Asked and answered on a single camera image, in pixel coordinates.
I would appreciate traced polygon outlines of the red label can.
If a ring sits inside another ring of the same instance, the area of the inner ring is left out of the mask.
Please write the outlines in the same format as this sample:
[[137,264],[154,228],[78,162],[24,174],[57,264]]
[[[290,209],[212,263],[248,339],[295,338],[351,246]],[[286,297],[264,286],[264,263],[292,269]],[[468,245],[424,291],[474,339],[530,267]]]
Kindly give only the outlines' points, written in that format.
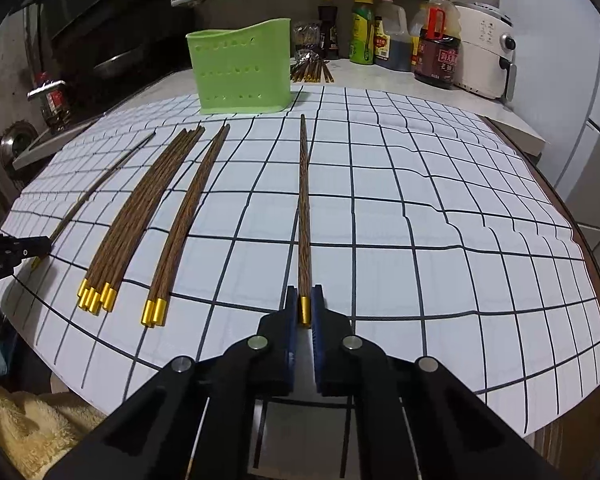
[[70,122],[71,110],[64,95],[65,85],[65,81],[39,72],[34,77],[34,88],[27,93],[28,101],[38,102],[44,122],[52,130],[66,128]]

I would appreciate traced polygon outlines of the metal sink drain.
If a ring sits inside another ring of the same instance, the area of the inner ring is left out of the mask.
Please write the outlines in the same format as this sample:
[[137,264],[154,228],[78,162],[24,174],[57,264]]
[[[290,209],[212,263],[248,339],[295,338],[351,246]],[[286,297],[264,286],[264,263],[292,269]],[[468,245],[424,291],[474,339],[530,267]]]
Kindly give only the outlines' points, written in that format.
[[0,159],[4,167],[11,164],[38,137],[38,130],[25,120],[9,126],[0,137]]

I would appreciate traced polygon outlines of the yellow towel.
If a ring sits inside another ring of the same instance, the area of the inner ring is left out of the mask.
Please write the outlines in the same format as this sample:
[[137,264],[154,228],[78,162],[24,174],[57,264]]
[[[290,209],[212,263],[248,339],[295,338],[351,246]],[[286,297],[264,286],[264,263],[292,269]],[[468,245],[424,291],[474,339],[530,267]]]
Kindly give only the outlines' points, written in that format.
[[104,419],[71,392],[36,396],[0,387],[0,445],[27,479],[42,479]]

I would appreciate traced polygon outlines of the white grid mat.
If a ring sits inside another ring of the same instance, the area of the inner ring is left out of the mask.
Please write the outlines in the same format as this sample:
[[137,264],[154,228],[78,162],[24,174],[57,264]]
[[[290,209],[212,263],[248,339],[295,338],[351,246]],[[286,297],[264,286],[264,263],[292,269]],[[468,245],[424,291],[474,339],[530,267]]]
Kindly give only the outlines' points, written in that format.
[[[530,434],[600,385],[600,300],[567,219],[477,115],[414,96],[306,87],[267,115],[204,115],[193,94],[96,122],[22,192],[12,236],[53,232],[79,196],[156,135],[84,205],[0,306],[74,391],[114,410],[166,362],[253,333],[297,279],[300,117],[310,150],[312,278],[390,356],[434,356]],[[114,217],[184,128],[204,127],[148,222],[114,310],[76,292]],[[185,239],[166,324],[140,324],[162,248],[204,151],[229,126]]]

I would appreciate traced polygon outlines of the wooden chopstick bundle middle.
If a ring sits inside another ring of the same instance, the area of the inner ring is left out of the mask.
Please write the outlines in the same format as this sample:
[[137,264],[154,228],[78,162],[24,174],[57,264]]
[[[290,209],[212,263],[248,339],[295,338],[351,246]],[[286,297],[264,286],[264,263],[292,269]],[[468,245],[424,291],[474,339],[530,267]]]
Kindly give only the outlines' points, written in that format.
[[78,307],[99,315],[114,310],[122,278],[154,215],[166,187],[204,127],[183,129],[151,164],[111,223],[78,290]]

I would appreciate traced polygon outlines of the dark sauce bottle yellow cap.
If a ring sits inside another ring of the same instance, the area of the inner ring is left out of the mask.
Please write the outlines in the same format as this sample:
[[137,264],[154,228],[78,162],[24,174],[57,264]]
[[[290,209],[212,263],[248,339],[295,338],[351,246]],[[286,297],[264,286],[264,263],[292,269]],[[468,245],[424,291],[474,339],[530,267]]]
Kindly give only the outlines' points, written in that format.
[[320,50],[323,58],[336,60],[339,58],[338,8],[334,0],[322,0],[317,11],[320,21]]

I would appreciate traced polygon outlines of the thin dark chopstick far left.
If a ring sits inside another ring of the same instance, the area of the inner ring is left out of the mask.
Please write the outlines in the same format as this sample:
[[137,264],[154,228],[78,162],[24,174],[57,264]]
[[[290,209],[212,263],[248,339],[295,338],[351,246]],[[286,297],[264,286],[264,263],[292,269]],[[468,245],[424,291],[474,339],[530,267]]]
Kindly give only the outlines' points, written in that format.
[[50,234],[50,246],[54,246],[56,240],[61,236],[61,233],[65,231],[65,228],[68,226],[70,221],[74,218],[74,216],[79,212],[79,210],[87,203],[92,195],[107,181],[109,180],[118,170],[122,168],[122,166],[132,158],[137,151],[143,148],[154,136],[155,132],[149,133],[145,136],[140,142],[133,145],[132,148],[119,157],[114,164],[108,168],[101,176],[99,176],[80,196],[80,198],[76,201],[76,203],[67,211],[67,213],[62,217],[58,226],[53,230],[53,233]]

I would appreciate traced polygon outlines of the chopsticks bundle in background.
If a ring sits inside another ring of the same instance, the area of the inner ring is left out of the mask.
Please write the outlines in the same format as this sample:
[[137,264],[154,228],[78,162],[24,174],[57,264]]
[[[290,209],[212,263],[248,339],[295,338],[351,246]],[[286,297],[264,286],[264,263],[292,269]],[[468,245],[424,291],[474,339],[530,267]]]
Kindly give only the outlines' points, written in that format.
[[290,80],[292,82],[332,84],[335,78],[329,70],[328,62],[321,55],[310,49],[301,49],[294,56],[294,62],[291,63]]

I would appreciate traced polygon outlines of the white air fryer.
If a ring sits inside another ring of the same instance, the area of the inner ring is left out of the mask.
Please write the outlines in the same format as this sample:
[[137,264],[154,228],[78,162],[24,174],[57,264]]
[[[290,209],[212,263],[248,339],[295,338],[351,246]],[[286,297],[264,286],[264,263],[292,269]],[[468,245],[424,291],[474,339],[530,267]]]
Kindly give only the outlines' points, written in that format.
[[512,21],[487,3],[458,2],[456,8],[460,14],[460,56],[455,84],[489,100],[510,102],[517,76]]

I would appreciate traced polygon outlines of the green yellow-cap bottle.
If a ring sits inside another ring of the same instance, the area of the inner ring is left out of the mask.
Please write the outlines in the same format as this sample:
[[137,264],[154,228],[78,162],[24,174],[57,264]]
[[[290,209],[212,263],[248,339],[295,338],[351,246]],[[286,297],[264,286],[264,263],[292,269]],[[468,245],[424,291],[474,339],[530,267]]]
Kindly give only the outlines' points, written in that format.
[[375,13],[374,0],[354,0],[350,39],[350,61],[361,65],[374,62]]

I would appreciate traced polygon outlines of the wooden chopstick bundle outer left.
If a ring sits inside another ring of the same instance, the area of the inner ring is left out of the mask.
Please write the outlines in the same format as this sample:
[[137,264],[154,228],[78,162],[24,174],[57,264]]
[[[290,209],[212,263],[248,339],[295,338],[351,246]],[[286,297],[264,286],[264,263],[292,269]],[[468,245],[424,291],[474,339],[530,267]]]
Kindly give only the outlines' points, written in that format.
[[102,239],[79,288],[78,307],[97,313],[107,298],[129,252],[129,246],[144,229],[148,210],[180,166],[184,148],[192,135],[184,128],[137,183]]

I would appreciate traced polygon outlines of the wooden chopstick pair left stick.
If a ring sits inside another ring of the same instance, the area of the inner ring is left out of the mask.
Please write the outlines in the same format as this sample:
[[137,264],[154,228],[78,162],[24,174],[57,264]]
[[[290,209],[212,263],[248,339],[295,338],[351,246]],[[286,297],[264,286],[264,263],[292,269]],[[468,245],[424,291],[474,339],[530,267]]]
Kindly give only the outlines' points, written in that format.
[[163,245],[156,270],[143,306],[140,324],[145,327],[166,324],[169,299],[182,258],[185,239],[192,226],[204,186],[208,181],[212,166],[220,154],[229,126],[222,126],[213,136],[210,145],[204,151],[204,158],[196,170],[181,200],[172,222],[166,242]]

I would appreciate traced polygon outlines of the large dark soy sauce jug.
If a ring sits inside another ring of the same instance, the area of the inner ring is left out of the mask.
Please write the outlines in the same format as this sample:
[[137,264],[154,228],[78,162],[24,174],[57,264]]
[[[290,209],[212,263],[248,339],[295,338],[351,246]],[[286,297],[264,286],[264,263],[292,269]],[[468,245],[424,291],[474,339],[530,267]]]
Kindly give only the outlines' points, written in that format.
[[414,75],[425,84],[451,89],[460,57],[460,12],[452,0],[430,0],[426,12]]

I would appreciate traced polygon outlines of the green plastic utensil holder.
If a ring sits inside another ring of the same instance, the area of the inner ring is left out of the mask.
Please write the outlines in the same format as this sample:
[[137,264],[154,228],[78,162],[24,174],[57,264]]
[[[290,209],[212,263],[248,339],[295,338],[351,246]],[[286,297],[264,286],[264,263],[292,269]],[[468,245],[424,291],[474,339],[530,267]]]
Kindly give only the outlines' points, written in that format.
[[288,18],[186,35],[204,114],[274,113],[291,102]]

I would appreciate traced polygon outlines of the wooden chopstick gold tip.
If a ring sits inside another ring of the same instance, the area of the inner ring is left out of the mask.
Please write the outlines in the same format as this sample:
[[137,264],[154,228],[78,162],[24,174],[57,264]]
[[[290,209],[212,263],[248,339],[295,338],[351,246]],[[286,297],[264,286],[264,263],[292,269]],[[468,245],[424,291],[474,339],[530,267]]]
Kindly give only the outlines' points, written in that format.
[[302,327],[309,328],[311,326],[310,292],[312,287],[312,268],[309,201],[309,148],[306,116],[304,115],[301,115],[300,117],[298,227],[299,323]]

